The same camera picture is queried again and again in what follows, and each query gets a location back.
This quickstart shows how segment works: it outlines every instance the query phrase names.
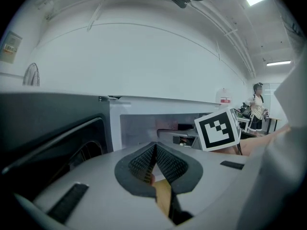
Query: fan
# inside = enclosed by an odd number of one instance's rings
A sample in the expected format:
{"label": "fan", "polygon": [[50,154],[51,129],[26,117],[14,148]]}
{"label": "fan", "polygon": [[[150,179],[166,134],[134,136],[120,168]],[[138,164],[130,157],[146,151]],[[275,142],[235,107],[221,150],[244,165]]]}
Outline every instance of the fan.
{"label": "fan", "polygon": [[23,85],[39,86],[39,72],[35,63],[32,63],[25,71]]}

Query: black slot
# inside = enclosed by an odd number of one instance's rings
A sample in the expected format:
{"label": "black slot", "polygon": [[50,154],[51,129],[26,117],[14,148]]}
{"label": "black slot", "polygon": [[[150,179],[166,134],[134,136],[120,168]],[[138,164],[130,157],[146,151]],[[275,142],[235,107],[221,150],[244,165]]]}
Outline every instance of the black slot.
{"label": "black slot", "polygon": [[64,224],[73,209],[80,202],[89,186],[85,184],[75,184],[70,190],[55,204],[48,215],[54,220]]}
{"label": "black slot", "polygon": [[188,130],[193,128],[194,126],[191,124],[178,124],[178,130]]}
{"label": "black slot", "polygon": [[244,167],[244,164],[242,164],[242,163],[235,163],[235,162],[231,162],[231,161],[223,161],[220,164],[227,166],[227,167],[230,167],[230,168],[238,169],[238,170],[242,170],[243,167]]}

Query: mesh pad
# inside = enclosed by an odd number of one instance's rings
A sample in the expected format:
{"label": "mesh pad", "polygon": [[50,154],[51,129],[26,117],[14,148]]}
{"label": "mesh pad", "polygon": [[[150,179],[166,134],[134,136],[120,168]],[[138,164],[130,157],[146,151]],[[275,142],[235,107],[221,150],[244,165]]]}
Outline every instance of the mesh pad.
{"label": "mesh pad", "polygon": [[157,147],[157,164],[170,184],[188,170],[186,162],[160,146]]}
{"label": "mesh pad", "polygon": [[129,170],[139,180],[150,183],[150,178],[155,165],[155,146],[152,146],[129,163]]}

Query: woman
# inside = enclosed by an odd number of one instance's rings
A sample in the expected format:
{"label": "woman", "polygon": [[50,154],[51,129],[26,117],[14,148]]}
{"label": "woman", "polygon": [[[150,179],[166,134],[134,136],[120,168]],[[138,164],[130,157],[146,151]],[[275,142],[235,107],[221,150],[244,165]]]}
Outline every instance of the woman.
{"label": "woman", "polygon": [[262,83],[256,83],[254,85],[254,95],[245,101],[245,104],[250,106],[250,121],[248,124],[248,129],[251,134],[258,136],[258,131],[262,131],[262,118],[263,113],[266,109],[263,106],[262,97]]}

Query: desk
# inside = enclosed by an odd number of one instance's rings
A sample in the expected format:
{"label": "desk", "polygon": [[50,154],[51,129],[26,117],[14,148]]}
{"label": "desk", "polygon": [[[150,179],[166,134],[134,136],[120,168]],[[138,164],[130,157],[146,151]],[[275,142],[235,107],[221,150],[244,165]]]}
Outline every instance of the desk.
{"label": "desk", "polygon": [[244,132],[248,132],[248,123],[249,123],[249,119],[248,118],[244,118],[244,117],[236,117],[237,118],[237,120],[239,121],[239,122],[243,122],[243,123],[246,123],[245,124],[245,129],[244,129]]}
{"label": "desk", "polygon": [[267,129],[267,135],[269,134],[269,131],[270,131],[270,127],[271,127],[271,121],[272,119],[275,120],[275,127],[274,127],[274,131],[276,130],[276,126],[277,126],[277,121],[281,121],[281,119],[278,119],[278,118],[274,118],[274,117],[269,117],[269,125],[268,125],[268,129]]}

